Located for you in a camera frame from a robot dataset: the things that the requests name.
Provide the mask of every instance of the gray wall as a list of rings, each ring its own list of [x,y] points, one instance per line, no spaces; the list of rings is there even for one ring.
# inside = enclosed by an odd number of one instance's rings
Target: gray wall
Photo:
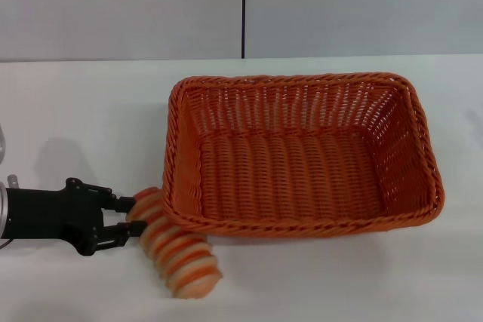
[[[248,57],[483,53],[483,0],[247,0]]]
[[[0,60],[240,57],[242,0],[0,0]]]

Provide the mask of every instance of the white tabletop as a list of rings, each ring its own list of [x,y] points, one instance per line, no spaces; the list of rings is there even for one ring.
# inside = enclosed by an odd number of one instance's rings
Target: white tabletop
[[[14,241],[0,251],[0,320],[481,320],[482,70],[483,55],[0,64],[0,180],[15,173],[20,187],[61,189],[68,176],[118,195],[160,186],[168,95],[190,75],[390,71],[417,89],[446,191],[440,217],[419,228],[212,238],[225,278],[201,301],[168,298],[136,241],[92,257]]]

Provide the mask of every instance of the wicker basket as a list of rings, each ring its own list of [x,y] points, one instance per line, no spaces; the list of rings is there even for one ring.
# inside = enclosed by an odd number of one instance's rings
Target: wicker basket
[[[401,76],[193,77],[169,107],[163,207],[188,230],[328,237],[421,225],[443,207]]]

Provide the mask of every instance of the orange and white stripes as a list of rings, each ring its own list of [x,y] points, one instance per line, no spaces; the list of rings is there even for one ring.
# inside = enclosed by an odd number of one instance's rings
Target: orange and white stripes
[[[211,245],[204,235],[185,232],[170,223],[163,214],[161,198],[158,188],[136,194],[136,204],[126,220],[146,220],[148,226],[140,237],[141,246],[173,296],[203,298],[222,278],[217,258],[211,254]]]

